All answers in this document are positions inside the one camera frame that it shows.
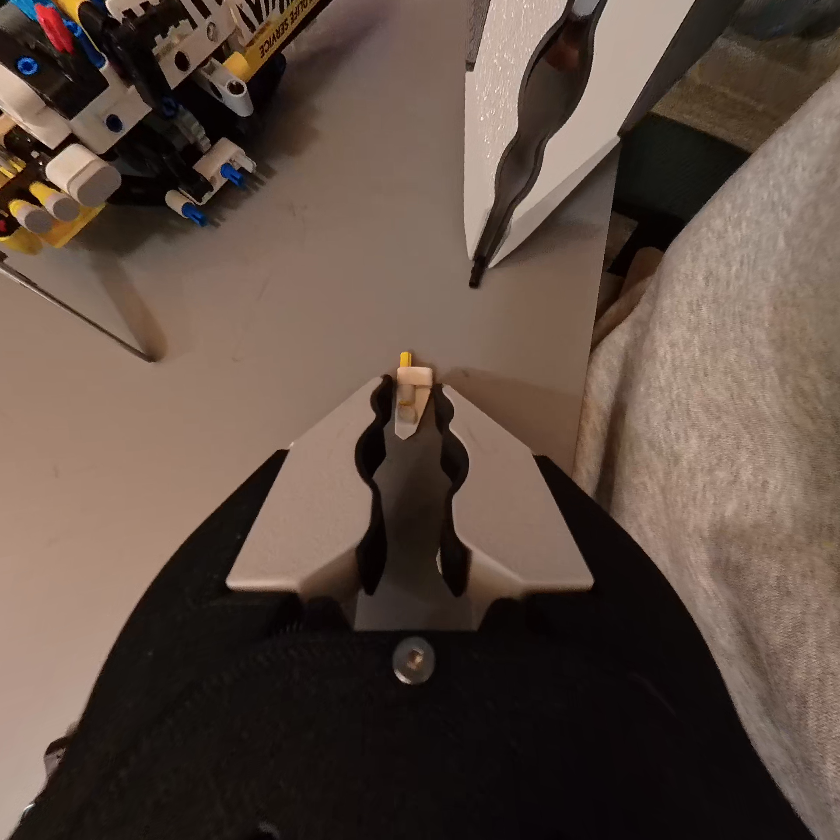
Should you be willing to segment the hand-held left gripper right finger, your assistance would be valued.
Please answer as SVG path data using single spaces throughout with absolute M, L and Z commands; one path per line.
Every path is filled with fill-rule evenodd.
M 450 486 L 438 571 L 471 611 L 535 594 L 587 592 L 594 578 L 531 449 L 449 385 L 433 391 Z

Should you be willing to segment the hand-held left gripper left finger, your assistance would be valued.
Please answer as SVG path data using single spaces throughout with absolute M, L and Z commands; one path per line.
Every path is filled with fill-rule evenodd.
M 285 452 L 227 576 L 242 592 L 375 592 L 387 555 L 382 494 L 393 378 L 366 382 Z

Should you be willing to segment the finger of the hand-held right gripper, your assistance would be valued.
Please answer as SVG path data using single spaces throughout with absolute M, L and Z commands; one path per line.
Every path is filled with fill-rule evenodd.
M 550 141 L 581 98 L 581 67 L 539 67 L 562 33 L 580 29 L 574 2 L 475 2 L 465 71 L 464 220 L 471 260 L 503 260 L 581 182 L 574 165 L 549 195 L 532 194 Z
M 644 89 L 692 2 L 574 2 L 587 23 L 581 51 L 581 98 L 549 142 L 532 198 L 581 167 L 581 182 L 618 145 L 618 130 Z M 561 78 L 571 72 L 539 67 Z

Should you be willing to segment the lego plane model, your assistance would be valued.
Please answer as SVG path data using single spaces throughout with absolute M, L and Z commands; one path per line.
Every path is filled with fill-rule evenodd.
M 243 143 L 286 51 L 329 5 L 2 2 L 2 276 L 155 362 L 7 258 L 63 248 L 109 206 L 168 207 L 209 226 L 223 188 L 263 182 Z

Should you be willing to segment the person's right hand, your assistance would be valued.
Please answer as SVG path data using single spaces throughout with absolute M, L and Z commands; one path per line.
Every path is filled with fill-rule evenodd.
M 551 49 L 546 54 L 548 63 L 560 72 L 576 71 L 581 63 L 587 23 L 582 19 L 567 19 L 560 29 Z

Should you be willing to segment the black office chair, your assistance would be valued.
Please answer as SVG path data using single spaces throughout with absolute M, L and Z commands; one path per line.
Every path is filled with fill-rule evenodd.
M 642 248 L 666 251 L 750 155 L 682 122 L 645 115 L 621 142 L 612 210 L 635 227 L 608 271 L 625 277 Z

